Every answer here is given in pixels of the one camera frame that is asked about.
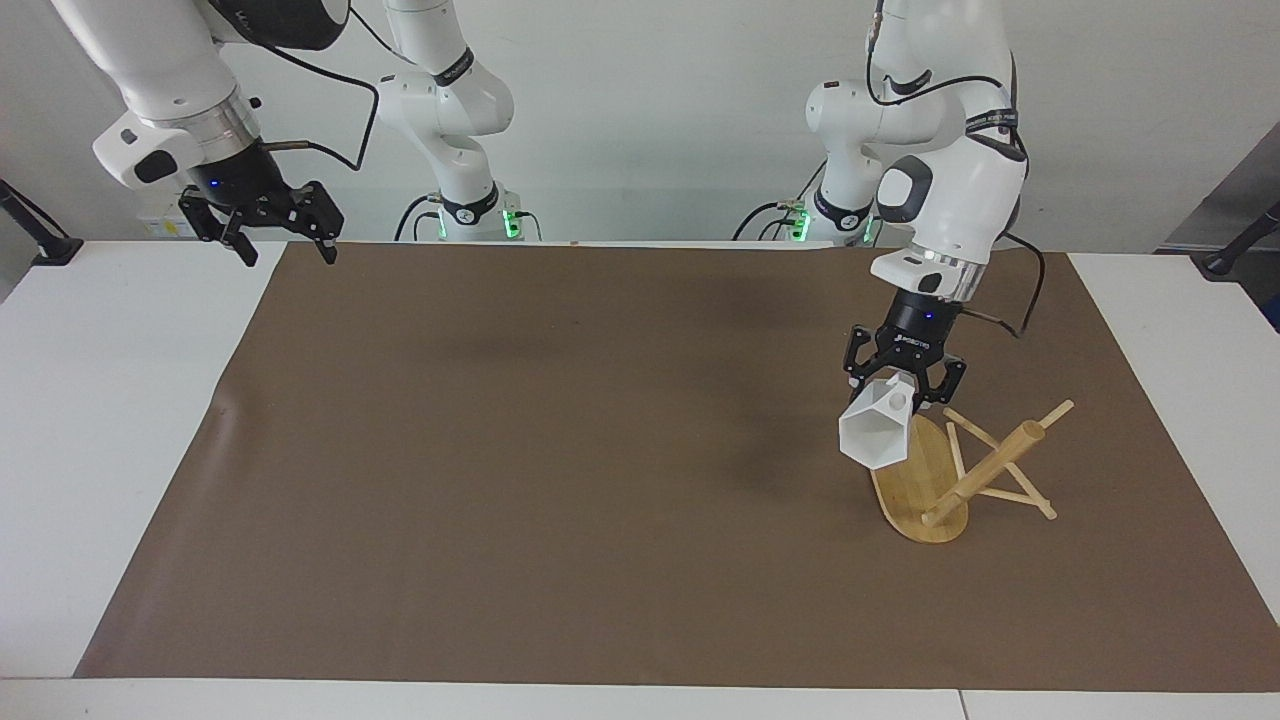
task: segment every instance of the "white wall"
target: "white wall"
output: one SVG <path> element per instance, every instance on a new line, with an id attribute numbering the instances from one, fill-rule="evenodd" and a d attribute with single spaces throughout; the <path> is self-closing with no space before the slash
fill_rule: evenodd
<path id="1" fill-rule="evenodd" d="M 138 234 L 131 199 L 88 147 L 118 100 L 46 3 L 0 9 L 0 174 L 49 197 L 73 232 Z M 355 4 L 387 31 L 378 0 Z M 516 95 L 512 128 L 484 141 L 494 170 L 549 236 L 723 238 L 822 159 L 804 101 L 819 81 L 859 72 L 872 4 L 458 0 L 458 12 Z M 1275 0 L 1009 0 L 1006 14 L 1033 155 L 1019 229 L 1047 246 L 1155 249 L 1280 119 Z M 260 49 L 224 56 L 266 102 L 269 140 L 355 151 L 367 94 Z M 355 24 L 308 58 L 367 79 L 403 67 Z M 347 238 L 389 237 L 404 204 L 433 188 L 425 161 L 384 128 L 358 176 L 314 154 L 280 161 L 296 184 L 330 188 Z"/>

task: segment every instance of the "black stand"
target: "black stand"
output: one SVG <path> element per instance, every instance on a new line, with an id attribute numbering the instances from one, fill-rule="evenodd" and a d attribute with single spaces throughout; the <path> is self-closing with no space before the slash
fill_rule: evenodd
<path id="1" fill-rule="evenodd" d="M 72 258 L 79 252 L 79 249 L 84 246 L 84 241 L 77 237 L 58 237 L 49 232 L 27 205 L 13 192 L 9 183 L 0 179 L 0 205 L 4 206 L 9 217 L 13 218 L 18 225 L 27 231 L 27 234 L 36 241 L 40 247 L 40 255 L 31 261 L 32 266 L 55 266 L 60 268 L 72 261 Z"/>
<path id="2" fill-rule="evenodd" d="M 1263 237 L 1280 229 L 1280 202 L 1276 202 L 1261 218 L 1245 228 L 1230 245 L 1211 252 L 1203 258 L 1196 258 L 1196 264 L 1206 274 L 1226 275 L 1235 266 L 1235 261 L 1258 243 Z"/>

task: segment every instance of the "white table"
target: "white table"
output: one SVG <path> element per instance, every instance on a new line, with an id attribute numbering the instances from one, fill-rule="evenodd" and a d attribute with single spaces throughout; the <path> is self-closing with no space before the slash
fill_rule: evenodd
<path id="1" fill-rule="evenodd" d="M 0 717 L 1280 717 L 1280 694 L 65 679 L 282 251 L 246 270 L 201 243 L 90 243 L 0 305 L 0 676 L 29 678 L 0 680 Z M 1183 258 L 1073 261 L 1276 615 L 1280 336 Z"/>

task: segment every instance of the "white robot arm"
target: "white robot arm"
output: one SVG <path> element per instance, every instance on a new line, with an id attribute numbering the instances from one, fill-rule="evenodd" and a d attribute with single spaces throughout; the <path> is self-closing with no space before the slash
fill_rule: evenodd
<path id="1" fill-rule="evenodd" d="M 810 96 L 809 124 L 827 147 L 828 170 L 804 200 L 810 233 L 840 245 L 873 208 L 886 223 L 914 231 L 906 249 L 872 264 L 872 274 L 899 291 L 878 331 L 854 328 L 845 356 L 854 404 L 841 421 L 841 447 L 879 468 L 906 457 L 911 413 L 950 402 L 960 384 L 965 364 L 945 343 L 1012 223 L 1027 152 L 1000 0 L 879 0 L 867 50 L 864 78 L 826 83 Z M 868 146 L 934 138 L 946 129 L 947 97 L 964 109 L 959 137 L 881 173 Z M 874 355 L 859 361 L 872 341 Z M 937 364 L 946 377 L 934 386 L 929 369 Z M 893 377 L 870 380 L 884 369 Z M 883 418 L 859 418 L 877 411 L 896 418 L 899 430 L 865 432 Z"/>
<path id="2" fill-rule="evenodd" d="M 252 265 L 242 227 L 283 227 L 316 242 L 325 260 L 343 217 L 319 182 L 292 188 L 264 147 L 252 101 L 218 55 L 221 42 L 319 50 L 342 32 L 348 0 L 287 6 L 251 0 L 52 0 L 128 111 L 93 151 L 120 183 L 143 188 L 186 172 L 179 206 L 201 240 Z M 216 218 L 218 210 L 225 222 Z"/>
<path id="3" fill-rule="evenodd" d="M 383 79 L 379 118 L 431 165 L 439 192 L 429 199 L 442 206 L 442 236 L 518 238 L 520 199 L 494 181 L 484 149 L 472 140 L 511 126 L 516 111 L 511 90 L 476 60 L 453 0 L 384 0 L 384 5 L 401 54 L 422 69 Z"/>

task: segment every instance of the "brown mat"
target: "brown mat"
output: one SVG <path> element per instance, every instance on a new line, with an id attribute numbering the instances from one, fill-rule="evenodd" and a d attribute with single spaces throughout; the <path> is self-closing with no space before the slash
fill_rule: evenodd
<path id="1" fill-rule="evenodd" d="M 870 252 L 292 246 L 78 676 L 1280 691 L 1280 633 L 1069 261 L 956 409 L 1079 407 L 927 547 L 836 447 Z M 975 307 L 1019 316 L 1000 254 Z M 1270 478 L 1242 478 L 1267 482 Z"/>

